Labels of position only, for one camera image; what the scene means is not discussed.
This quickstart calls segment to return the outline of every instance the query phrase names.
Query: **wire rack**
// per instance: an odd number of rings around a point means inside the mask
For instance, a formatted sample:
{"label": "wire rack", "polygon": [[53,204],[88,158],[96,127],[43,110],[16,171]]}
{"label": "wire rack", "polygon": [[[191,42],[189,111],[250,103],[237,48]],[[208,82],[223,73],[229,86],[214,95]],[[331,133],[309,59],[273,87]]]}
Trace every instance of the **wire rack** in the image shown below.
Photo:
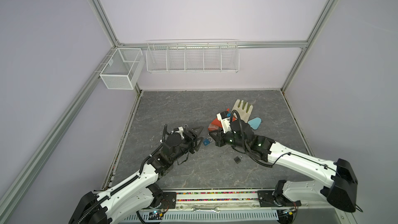
{"label": "wire rack", "polygon": [[151,73],[238,72],[238,42],[149,45],[147,70]]}
{"label": "wire rack", "polygon": [[134,89],[144,67],[140,48],[117,48],[99,74],[108,89]]}

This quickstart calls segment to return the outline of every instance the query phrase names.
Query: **marble pattern surface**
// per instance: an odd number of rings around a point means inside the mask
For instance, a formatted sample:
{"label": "marble pattern surface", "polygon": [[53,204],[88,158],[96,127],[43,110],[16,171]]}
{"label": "marble pattern surface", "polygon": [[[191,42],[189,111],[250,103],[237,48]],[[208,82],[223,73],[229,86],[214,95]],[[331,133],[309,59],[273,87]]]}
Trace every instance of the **marble pattern surface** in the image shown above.
{"label": "marble pattern surface", "polygon": [[[139,169],[142,160],[160,143],[163,125],[172,128],[187,124],[204,126],[202,137],[216,114],[232,108],[236,99],[253,105],[250,119],[260,117],[262,123],[254,131],[275,139],[294,150],[307,153],[301,136],[279,91],[148,91],[143,93],[130,134],[116,170],[113,185]],[[266,168],[249,157],[236,164],[240,155],[228,145],[216,147],[214,141],[190,154],[182,165],[157,181],[162,189],[182,188],[272,188],[278,180],[306,181],[310,178],[286,167]]]}

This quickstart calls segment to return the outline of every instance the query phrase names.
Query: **white wire basket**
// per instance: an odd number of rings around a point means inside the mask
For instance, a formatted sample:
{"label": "white wire basket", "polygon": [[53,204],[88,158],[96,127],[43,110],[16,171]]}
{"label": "white wire basket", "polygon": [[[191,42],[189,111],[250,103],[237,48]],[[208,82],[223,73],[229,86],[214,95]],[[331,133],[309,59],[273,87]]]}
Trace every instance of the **white wire basket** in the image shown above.
{"label": "white wire basket", "polygon": [[149,45],[147,70],[151,73],[238,72],[238,42]]}
{"label": "white wire basket", "polygon": [[108,89],[134,89],[144,67],[140,48],[117,48],[99,74]]}

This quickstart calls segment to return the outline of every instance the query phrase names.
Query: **gray wall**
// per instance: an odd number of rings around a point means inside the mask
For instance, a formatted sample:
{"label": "gray wall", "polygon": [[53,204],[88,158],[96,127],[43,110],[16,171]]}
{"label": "gray wall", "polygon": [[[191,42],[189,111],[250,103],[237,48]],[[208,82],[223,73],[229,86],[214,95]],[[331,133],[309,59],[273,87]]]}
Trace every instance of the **gray wall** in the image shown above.
{"label": "gray wall", "polygon": [[[110,44],[87,0],[0,0],[0,9],[2,197]],[[10,223],[67,221],[101,185],[133,96],[98,84]]]}
{"label": "gray wall", "polygon": [[398,1],[340,0],[286,95],[316,156],[351,162],[358,223],[395,223]]}

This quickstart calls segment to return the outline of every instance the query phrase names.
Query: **wrench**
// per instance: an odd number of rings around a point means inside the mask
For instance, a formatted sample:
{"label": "wrench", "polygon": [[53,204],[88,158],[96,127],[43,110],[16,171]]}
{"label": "wrench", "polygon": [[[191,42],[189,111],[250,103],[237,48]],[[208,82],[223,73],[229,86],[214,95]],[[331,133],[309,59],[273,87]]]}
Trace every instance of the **wrench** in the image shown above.
{"label": "wrench", "polygon": [[220,212],[220,207],[215,207],[215,208],[196,208],[196,207],[192,207],[192,212],[196,212],[196,211],[216,212],[218,214]]}

